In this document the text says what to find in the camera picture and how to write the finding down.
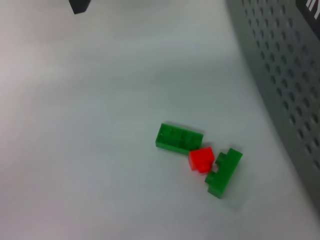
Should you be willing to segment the small red building brick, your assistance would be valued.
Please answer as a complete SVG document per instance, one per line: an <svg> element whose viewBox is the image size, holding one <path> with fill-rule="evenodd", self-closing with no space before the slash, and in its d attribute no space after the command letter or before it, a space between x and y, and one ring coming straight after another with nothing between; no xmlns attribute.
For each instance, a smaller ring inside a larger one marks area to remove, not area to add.
<svg viewBox="0 0 320 240"><path fill-rule="evenodd" d="M215 156L211 147L204 147L190 151L188 162L192 171L205 174L211 171Z"/></svg>

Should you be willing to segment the grey-green perforated storage bin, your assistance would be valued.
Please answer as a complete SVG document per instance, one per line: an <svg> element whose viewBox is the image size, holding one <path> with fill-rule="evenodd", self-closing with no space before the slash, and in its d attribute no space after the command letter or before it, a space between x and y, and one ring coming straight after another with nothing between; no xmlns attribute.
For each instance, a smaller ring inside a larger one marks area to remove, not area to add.
<svg viewBox="0 0 320 240"><path fill-rule="evenodd" d="M225 0L239 46L320 218L320 0Z"/></svg>

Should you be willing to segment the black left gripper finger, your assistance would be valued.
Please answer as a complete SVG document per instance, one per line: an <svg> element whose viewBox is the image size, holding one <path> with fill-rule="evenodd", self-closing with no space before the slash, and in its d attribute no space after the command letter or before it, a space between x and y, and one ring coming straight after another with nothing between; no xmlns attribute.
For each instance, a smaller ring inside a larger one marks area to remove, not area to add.
<svg viewBox="0 0 320 240"><path fill-rule="evenodd" d="M88 9L91 3L91 0L68 0L68 1L75 15L84 13Z"/></svg>

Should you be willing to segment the small green building brick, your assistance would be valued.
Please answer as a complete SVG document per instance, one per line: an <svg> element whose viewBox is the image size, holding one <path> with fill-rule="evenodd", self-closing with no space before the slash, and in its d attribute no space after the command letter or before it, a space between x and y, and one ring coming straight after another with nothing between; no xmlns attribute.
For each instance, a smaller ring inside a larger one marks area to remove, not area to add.
<svg viewBox="0 0 320 240"><path fill-rule="evenodd" d="M155 145L157 148L187 156L190 151L201 148L203 137L202 133L162 123Z"/></svg>

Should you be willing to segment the long green building brick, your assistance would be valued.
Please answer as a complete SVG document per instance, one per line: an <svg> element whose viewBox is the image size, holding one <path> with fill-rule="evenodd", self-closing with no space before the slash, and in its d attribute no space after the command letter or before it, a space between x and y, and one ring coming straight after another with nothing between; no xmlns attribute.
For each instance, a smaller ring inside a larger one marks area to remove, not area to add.
<svg viewBox="0 0 320 240"><path fill-rule="evenodd" d="M222 198L242 156L241 152L233 148L230 148L227 153L219 153L215 161L218 166L217 171L210 171L204 180L208 185L208 193L219 199Z"/></svg>

